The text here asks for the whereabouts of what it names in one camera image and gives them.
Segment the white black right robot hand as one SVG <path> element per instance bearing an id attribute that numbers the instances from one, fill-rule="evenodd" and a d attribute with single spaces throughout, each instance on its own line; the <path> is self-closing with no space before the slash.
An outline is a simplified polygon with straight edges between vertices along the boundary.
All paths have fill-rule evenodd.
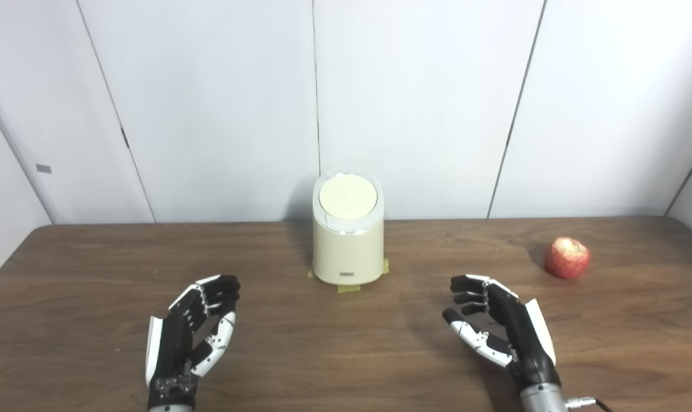
<path id="1" fill-rule="evenodd" d="M 465 274 L 450 280 L 453 301 L 442 317 L 476 354 L 506 369 L 518 392 L 532 386 L 562 386 L 551 335 L 539 303 L 521 302 L 516 293 L 489 276 Z M 481 330 L 467 316 L 487 314 L 503 327 L 506 338 Z"/>

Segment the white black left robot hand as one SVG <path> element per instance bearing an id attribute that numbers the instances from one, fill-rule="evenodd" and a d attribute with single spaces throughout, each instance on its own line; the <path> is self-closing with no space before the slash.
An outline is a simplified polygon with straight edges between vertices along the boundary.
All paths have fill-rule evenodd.
<path id="1" fill-rule="evenodd" d="M 151 316 L 145 362 L 149 411 L 194 411 L 199 379 L 225 354 L 236 325 L 240 284 L 218 274 L 190 284 Z"/>

